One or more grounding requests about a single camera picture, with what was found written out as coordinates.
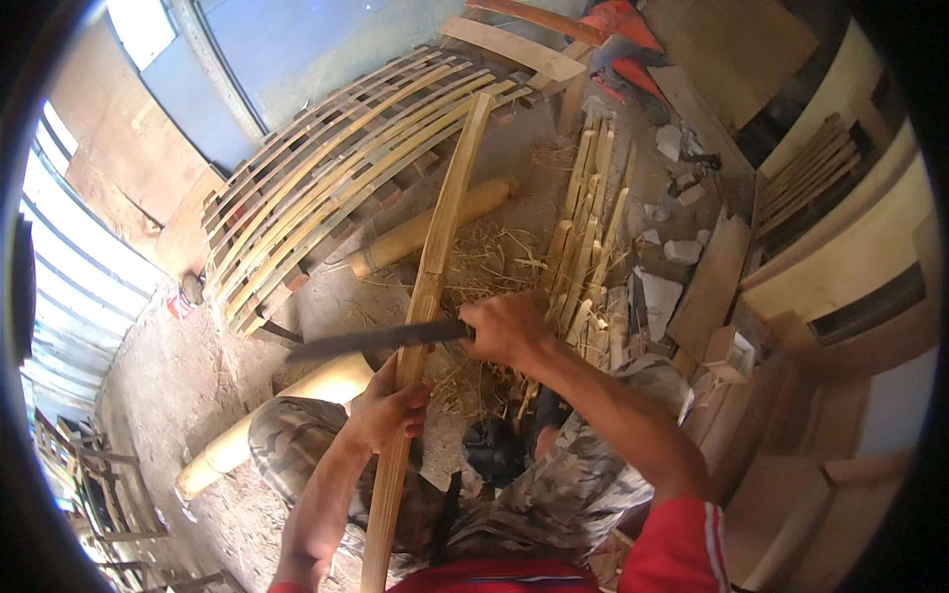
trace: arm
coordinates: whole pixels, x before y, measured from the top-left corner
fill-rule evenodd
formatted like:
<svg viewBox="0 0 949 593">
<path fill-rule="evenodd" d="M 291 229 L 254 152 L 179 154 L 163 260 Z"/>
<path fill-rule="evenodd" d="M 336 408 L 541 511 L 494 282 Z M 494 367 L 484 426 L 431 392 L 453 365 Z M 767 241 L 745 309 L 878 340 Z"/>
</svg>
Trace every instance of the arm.
<svg viewBox="0 0 949 593">
<path fill-rule="evenodd" d="M 558 341 L 530 295 L 465 305 L 459 317 L 476 330 L 474 342 L 466 344 L 474 358 L 512 366 L 560 394 L 653 485 L 655 504 L 708 498 L 705 460 L 688 435 L 655 403 Z"/>
<path fill-rule="evenodd" d="M 284 525 L 270 586 L 293 582 L 317 590 L 343 540 L 349 501 L 365 464 L 397 430 L 403 429 L 410 438 L 421 434 L 432 384 L 422 381 L 393 394 L 395 376 L 393 354 L 317 463 Z"/>
</svg>

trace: person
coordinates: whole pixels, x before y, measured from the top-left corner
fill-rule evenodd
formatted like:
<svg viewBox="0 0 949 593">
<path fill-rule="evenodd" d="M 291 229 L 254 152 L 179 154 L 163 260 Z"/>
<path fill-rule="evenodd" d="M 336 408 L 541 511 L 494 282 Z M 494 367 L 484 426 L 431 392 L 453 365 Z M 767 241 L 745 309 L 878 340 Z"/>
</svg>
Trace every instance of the person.
<svg viewBox="0 0 949 593">
<path fill-rule="evenodd" d="M 540 381 L 573 411 L 538 431 L 533 465 L 494 500 L 458 501 L 437 546 L 443 494 L 410 466 L 390 562 L 403 578 L 389 590 L 595 593 L 586 557 L 625 510 L 650 499 L 619 592 L 729 590 L 721 510 L 707 502 L 705 461 L 679 427 L 693 394 L 671 363 L 646 355 L 608 376 L 558 341 L 524 293 L 465 305 L 459 317 L 476 330 L 465 343 L 473 358 Z M 292 506 L 271 592 L 317 590 L 337 549 L 362 558 L 374 455 L 398 431 L 421 434 L 433 386 L 393 393 L 396 363 L 349 418 L 338 404 L 277 398 L 251 425 L 254 463 Z"/>
</svg>

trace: blue wall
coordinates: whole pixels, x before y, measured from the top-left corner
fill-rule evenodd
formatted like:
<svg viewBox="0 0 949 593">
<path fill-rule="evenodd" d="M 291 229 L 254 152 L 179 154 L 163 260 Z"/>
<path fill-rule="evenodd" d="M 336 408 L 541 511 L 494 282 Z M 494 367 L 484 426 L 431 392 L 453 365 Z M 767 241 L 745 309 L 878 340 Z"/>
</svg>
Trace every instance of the blue wall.
<svg viewBox="0 0 949 593">
<path fill-rule="evenodd" d="M 577 17 L 585 0 L 536 0 Z M 464 0 L 201 0 L 218 45 L 271 130 L 412 47 L 437 38 Z M 497 15 L 495 22 L 509 17 Z M 557 47 L 563 37 L 525 23 L 507 30 Z M 253 149 L 178 37 L 141 73 L 152 94 L 208 160 L 231 170 Z"/>
</svg>

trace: forearm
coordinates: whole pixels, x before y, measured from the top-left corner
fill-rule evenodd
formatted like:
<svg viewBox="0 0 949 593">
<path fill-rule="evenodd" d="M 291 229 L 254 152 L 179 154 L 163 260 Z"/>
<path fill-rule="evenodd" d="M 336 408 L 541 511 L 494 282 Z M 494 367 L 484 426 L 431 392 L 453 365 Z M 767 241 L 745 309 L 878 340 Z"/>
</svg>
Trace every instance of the forearm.
<svg viewBox="0 0 949 593">
<path fill-rule="evenodd" d="M 287 518 L 273 582 L 315 591 L 343 540 L 349 503 L 371 452 L 346 438 L 345 427 L 316 465 Z"/>
<path fill-rule="evenodd" d="M 701 452 L 659 405 L 593 368 L 565 343 L 544 340 L 520 370 L 560 394 L 626 463 L 656 488 L 658 502 L 708 495 Z"/>
</svg>

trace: hand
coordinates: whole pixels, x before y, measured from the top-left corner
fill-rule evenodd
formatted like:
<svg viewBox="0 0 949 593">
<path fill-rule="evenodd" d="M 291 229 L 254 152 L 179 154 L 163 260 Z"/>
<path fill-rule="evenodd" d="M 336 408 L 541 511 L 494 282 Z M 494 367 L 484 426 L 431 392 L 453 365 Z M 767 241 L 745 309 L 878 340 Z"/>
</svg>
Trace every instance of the hand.
<svg viewBox="0 0 949 593">
<path fill-rule="evenodd" d="M 382 446 L 399 428 L 404 428 L 409 438 L 421 435 L 433 383 L 421 380 L 393 393 L 397 358 L 398 352 L 390 356 L 373 376 L 352 416 L 340 431 L 340 437 L 347 444 L 367 457 L 381 452 Z"/>
<path fill-rule="evenodd" d="M 532 292 L 509 292 L 462 305 L 458 318 L 475 330 L 473 342 L 462 342 L 472 358 L 523 371 L 530 356 L 553 340 L 537 307 L 539 298 Z"/>
</svg>

